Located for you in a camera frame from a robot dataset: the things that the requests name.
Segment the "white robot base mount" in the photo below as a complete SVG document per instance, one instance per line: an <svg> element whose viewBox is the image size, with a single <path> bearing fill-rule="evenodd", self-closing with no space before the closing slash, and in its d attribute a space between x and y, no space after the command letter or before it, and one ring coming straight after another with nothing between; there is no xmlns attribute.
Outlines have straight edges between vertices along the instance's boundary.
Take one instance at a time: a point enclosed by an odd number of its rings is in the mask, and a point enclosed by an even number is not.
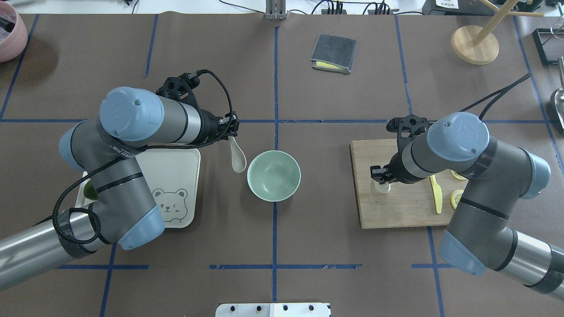
<svg viewBox="0 0 564 317"><path fill-rule="evenodd" d="M217 307L216 317L331 317L329 303L224 303Z"/></svg>

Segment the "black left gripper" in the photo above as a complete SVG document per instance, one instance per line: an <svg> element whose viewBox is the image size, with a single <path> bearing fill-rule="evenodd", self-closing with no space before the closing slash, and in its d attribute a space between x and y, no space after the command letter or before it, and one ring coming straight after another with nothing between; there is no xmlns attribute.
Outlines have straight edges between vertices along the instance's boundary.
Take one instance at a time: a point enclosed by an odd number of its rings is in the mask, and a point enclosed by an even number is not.
<svg viewBox="0 0 564 317"><path fill-rule="evenodd" d="M214 116L209 111L202 112L203 119L203 143L217 142L220 139L227 140L232 136L238 136L239 120L236 111L230 111L225 117Z"/></svg>

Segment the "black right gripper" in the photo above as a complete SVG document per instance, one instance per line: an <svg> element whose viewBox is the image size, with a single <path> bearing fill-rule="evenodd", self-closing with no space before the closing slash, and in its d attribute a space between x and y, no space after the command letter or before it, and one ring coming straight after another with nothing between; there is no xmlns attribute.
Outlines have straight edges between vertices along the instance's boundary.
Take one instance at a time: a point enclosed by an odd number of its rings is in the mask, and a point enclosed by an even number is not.
<svg viewBox="0 0 564 317"><path fill-rule="evenodd" d="M395 153L392 156L389 164L381 166L381 165L373 165L370 167L370 175L371 178L376 181L378 184L385 184L385 183L410 183L410 174L405 168L401 155L399 153Z"/></svg>

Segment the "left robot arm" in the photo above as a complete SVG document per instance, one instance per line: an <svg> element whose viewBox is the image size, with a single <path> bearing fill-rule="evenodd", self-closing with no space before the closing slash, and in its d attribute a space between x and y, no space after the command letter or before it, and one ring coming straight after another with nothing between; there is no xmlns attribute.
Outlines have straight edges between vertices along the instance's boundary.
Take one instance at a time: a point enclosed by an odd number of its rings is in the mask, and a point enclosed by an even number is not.
<svg viewBox="0 0 564 317"><path fill-rule="evenodd" d="M118 243L131 250L159 237L165 223L136 156L152 143L180 149L207 146L224 138L236 117L217 117L175 99L140 88L111 90L97 118L79 122L59 141L63 160L87 171L97 201L60 210L60 195L50 217L1 240L1 289Z"/></svg>

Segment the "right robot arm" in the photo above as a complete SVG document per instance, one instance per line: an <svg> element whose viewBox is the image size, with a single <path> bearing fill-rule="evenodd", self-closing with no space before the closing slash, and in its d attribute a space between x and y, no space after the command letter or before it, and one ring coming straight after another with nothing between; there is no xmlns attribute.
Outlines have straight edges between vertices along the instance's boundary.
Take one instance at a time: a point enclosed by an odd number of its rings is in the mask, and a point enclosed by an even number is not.
<svg viewBox="0 0 564 317"><path fill-rule="evenodd" d="M543 158L496 139L469 112L437 121L395 117L386 129L397 133L397 153L370 168L377 183L413 184L445 170L468 180L439 247L444 261L474 276L491 269L563 299L563 250L507 225L519 199L547 187L551 169Z"/></svg>

